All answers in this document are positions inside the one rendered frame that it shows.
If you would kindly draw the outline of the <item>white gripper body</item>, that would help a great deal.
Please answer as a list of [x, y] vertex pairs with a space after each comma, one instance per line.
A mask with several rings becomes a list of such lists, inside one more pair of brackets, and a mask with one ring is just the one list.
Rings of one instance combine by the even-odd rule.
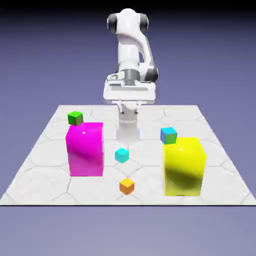
[[129, 102], [154, 104], [156, 100], [156, 84], [136, 80], [135, 85], [125, 85], [124, 80], [106, 80], [103, 99], [108, 104]]

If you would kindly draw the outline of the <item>small blue cube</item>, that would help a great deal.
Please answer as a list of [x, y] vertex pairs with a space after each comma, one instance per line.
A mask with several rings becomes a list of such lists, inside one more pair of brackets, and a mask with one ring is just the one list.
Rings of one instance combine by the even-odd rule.
[[177, 132], [173, 127], [163, 127], [160, 129], [160, 140], [165, 145], [175, 144], [177, 141]]

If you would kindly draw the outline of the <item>small cyan cube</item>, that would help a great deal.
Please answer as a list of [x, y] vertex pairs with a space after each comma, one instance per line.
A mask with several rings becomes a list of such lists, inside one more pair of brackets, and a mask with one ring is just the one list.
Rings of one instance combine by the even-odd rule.
[[119, 148], [115, 151], [115, 160], [120, 163], [125, 163], [129, 160], [129, 150], [125, 148]]

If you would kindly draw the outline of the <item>small green cube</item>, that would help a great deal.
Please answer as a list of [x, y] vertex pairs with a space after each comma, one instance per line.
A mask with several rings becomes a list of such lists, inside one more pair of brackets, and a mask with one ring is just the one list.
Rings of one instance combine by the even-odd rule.
[[83, 114], [79, 111], [70, 112], [67, 115], [68, 124], [73, 126], [78, 126], [84, 122]]

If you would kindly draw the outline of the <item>small orange cube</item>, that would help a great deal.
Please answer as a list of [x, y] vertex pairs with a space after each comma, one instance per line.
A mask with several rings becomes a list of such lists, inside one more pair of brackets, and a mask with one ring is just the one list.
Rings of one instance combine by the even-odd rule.
[[125, 195], [129, 195], [134, 191], [134, 189], [135, 183], [129, 178], [125, 178], [119, 183], [119, 190]]

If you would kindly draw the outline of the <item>large magenta box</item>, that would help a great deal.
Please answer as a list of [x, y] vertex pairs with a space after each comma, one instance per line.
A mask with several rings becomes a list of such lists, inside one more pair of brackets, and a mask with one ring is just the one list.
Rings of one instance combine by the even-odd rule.
[[69, 174], [72, 177], [101, 177], [104, 171], [102, 122], [71, 125], [65, 137]]

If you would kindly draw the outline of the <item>large yellow box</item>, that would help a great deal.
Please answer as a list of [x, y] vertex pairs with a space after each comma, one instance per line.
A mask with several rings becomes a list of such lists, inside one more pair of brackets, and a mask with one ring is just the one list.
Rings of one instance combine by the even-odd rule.
[[163, 147], [165, 196], [201, 194], [206, 153], [197, 137], [178, 137], [176, 143]]

